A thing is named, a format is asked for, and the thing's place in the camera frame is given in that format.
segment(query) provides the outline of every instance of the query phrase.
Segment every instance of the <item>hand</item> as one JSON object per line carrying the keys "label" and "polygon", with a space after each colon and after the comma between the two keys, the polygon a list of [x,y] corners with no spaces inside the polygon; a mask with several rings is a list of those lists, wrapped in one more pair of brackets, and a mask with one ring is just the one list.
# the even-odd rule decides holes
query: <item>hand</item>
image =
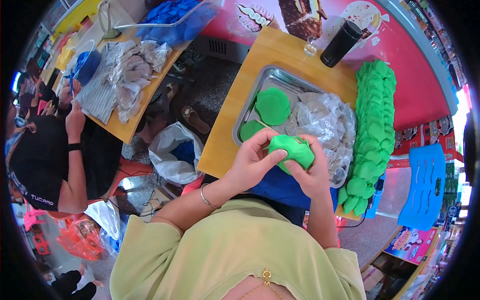
{"label": "hand", "polygon": [[48,115],[53,115],[55,112],[55,105],[52,105],[52,100],[50,100],[47,105],[43,108],[42,113],[40,116],[48,116]]}
{"label": "hand", "polygon": [[244,192],[257,185],[265,174],[287,156],[283,149],[277,149],[267,155],[264,150],[277,132],[264,128],[243,142],[232,168],[223,178],[233,189]]}
{"label": "hand", "polygon": [[[73,80],[73,93],[78,95],[82,90],[82,85],[76,79]],[[70,80],[67,80],[65,86],[60,90],[59,93],[59,107],[65,109],[68,107],[70,102],[73,100],[72,95],[70,94]]]}
{"label": "hand", "polygon": [[72,111],[65,119],[65,129],[67,130],[69,144],[78,144],[80,142],[80,135],[84,125],[85,115],[82,113],[82,107],[77,101],[74,101]]}
{"label": "hand", "polygon": [[304,170],[296,161],[289,159],[284,162],[293,178],[300,184],[303,193],[310,199],[319,198],[325,192],[330,192],[328,180],[328,167],[324,151],[317,138],[309,134],[300,134],[303,140],[308,141],[310,149],[315,155],[312,165]]}

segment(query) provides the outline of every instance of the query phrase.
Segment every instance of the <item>black thermos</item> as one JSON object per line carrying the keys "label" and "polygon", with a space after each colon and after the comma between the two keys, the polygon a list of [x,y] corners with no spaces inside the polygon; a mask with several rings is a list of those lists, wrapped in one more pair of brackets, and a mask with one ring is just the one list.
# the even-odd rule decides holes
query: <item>black thermos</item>
{"label": "black thermos", "polygon": [[362,31],[352,21],[345,21],[340,30],[335,34],[325,51],[320,55],[320,60],[330,68],[335,65],[352,49],[353,45],[361,38]]}

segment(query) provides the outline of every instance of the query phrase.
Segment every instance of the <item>sandal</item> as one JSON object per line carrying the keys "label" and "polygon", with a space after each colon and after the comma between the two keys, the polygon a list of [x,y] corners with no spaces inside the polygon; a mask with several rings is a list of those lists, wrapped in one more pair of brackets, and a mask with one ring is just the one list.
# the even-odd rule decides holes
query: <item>sandal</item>
{"label": "sandal", "polygon": [[198,116],[197,112],[190,106],[184,106],[181,109],[182,117],[192,125],[198,132],[202,134],[207,134],[210,132],[210,126],[207,123],[203,122],[202,119]]}

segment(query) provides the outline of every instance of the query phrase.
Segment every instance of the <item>ice cream poster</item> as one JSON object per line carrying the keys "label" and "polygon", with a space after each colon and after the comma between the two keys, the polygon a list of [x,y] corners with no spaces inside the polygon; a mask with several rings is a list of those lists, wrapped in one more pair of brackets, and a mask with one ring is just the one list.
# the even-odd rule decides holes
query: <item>ice cream poster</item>
{"label": "ice cream poster", "polygon": [[413,264],[420,264],[432,245],[437,228],[422,231],[403,226],[385,252]]}
{"label": "ice cream poster", "polygon": [[[342,61],[358,70],[363,62],[380,59],[395,71],[395,130],[450,113],[441,100],[445,97],[438,80],[417,44],[374,0],[222,0],[218,16],[201,34],[251,46],[260,30],[269,26],[303,40],[315,36],[319,47],[325,49],[347,20],[358,25],[363,36]],[[425,109],[412,110],[418,99]]]}

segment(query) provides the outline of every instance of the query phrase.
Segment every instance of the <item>row of green dough pieces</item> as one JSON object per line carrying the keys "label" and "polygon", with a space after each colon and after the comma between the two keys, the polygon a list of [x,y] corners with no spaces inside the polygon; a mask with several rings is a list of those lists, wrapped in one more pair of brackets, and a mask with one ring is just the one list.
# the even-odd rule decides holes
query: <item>row of green dough pieces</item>
{"label": "row of green dough pieces", "polygon": [[[257,111],[263,123],[274,126],[283,124],[290,115],[290,101],[287,94],[276,87],[270,87],[259,92],[255,103]],[[264,126],[256,120],[246,122],[240,128],[240,138],[245,142]]]}
{"label": "row of green dough pieces", "polygon": [[338,191],[338,204],[343,204],[344,213],[353,210],[355,216],[367,209],[368,198],[375,193],[373,185],[385,172],[394,149],[395,73],[381,60],[364,62],[357,71],[357,86],[353,170],[346,186]]}

